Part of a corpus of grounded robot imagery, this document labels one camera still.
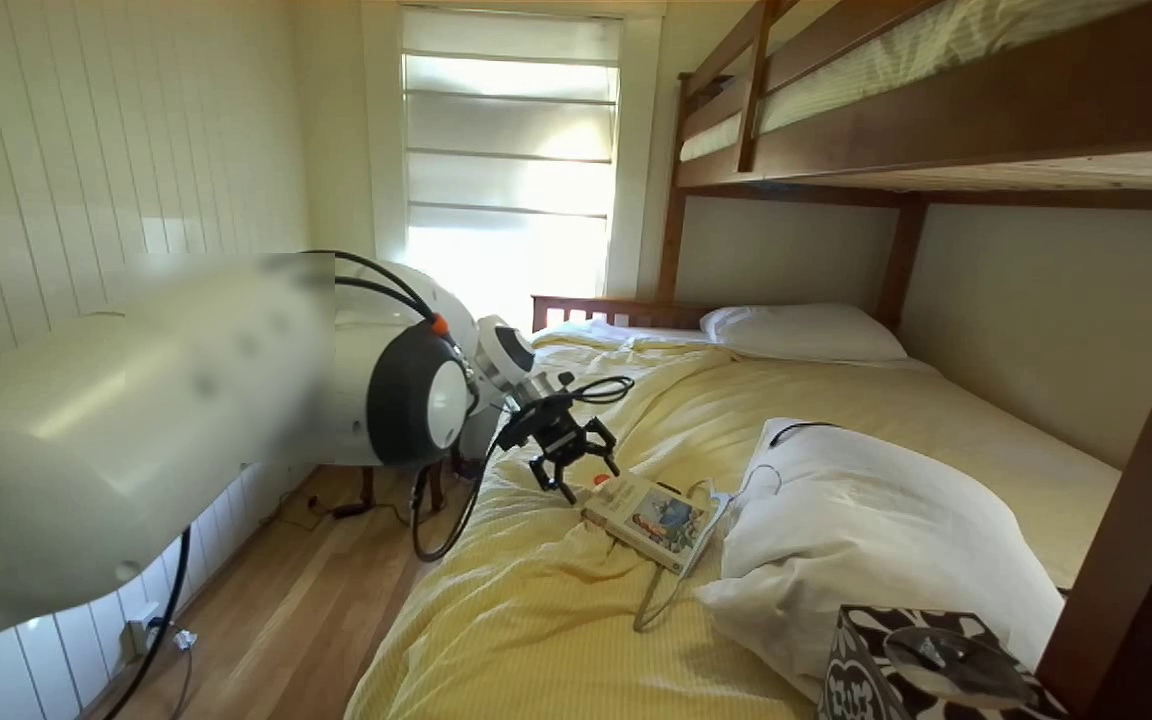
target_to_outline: white wall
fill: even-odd
[[[0,352],[164,276],[300,248],[296,112],[280,0],[0,0]],[[300,476],[268,460],[200,516],[188,592]],[[76,716],[172,568],[0,632],[0,716]]]
[[[396,0],[288,0],[304,108],[308,236],[392,256],[404,232]]]
[[[932,208],[900,336],[1120,464],[1152,408],[1152,212]]]
[[[680,296],[872,308],[892,224],[892,208],[688,200]]]

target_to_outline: small object on bed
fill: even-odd
[[[824,700],[828,720],[1064,716],[980,616],[864,604],[840,608]]]
[[[620,544],[652,564],[692,576],[716,524],[728,512],[728,492],[680,496],[648,476],[596,476],[580,496],[580,516],[600,524]]]

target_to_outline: wooden floor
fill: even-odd
[[[404,492],[404,476],[376,476],[376,504]],[[352,500],[360,472],[316,472],[180,616],[200,636],[192,660],[164,648],[120,716],[172,716],[192,672],[180,716],[336,720],[424,568],[396,512],[332,520]]]

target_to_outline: window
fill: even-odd
[[[616,200],[620,24],[404,12],[408,248],[476,316],[600,292]]]

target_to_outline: yellow bedsheet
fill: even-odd
[[[580,380],[636,376],[600,420],[620,436],[620,468],[676,488],[736,488],[768,416],[832,420],[940,456],[1016,508],[1056,584],[1072,584],[1116,480],[924,364],[828,368],[580,340],[548,344],[544,364]],[[716,576],[716,548],[664,624],[632,632],[652,564],[540,492],[524,460],[492,460],[460,548],[420,580],[348,716],[812,716],[708,628],[688,588]]]

